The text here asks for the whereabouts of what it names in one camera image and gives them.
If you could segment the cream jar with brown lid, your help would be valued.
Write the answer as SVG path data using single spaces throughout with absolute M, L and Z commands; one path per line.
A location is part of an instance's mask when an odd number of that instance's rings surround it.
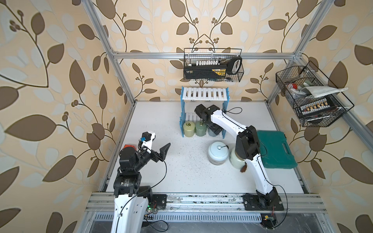
M 246 172 L 247 163 L 237 155 L 235 149 L 232 149 L 232 151 L 230 152 L 229 161 L 233 168 L 239 170 L 241 173 Z

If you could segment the blue small tea canister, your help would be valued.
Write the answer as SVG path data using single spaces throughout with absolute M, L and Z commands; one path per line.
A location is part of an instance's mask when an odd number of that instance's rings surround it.
M 208 129 L 208 134 L 211 137 L 217 137 L 220 134 L 220 132 L 221 132 L 221 129 L 218 129 L 218 130 Z

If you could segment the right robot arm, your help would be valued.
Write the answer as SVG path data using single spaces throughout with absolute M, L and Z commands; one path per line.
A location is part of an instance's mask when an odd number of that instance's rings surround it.
M 200 104 L 194 112 L 213 132 L 225 130 L 236 138 L 235 154 L 245 161 L 256 185 L 255 194 L 242 196 L 245 210 L 284 211 L 276 186 L 270 182 L 264 169 L 256 128 L 238 123 L 215 105 L 205 107 Z

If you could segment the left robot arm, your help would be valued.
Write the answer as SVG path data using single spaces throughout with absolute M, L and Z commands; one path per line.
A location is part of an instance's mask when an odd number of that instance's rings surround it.
M 171 143 L 156 152 L 148 147 L 136 150 L 123 148 L 119 153 L 119 168 L 114 181 L 114 217 L 112 233 L 139 233 L 154 186 L 141 186 L 140 170 L 151 160 L 164 162 Z

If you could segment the white painted porcelain jar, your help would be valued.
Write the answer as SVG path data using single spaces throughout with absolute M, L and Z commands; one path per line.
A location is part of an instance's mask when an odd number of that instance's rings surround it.
M 207 150 L 208 160 L 214 165 L 222 165 L 229 156 L 229 147 L 223 142 L 212 143 Z

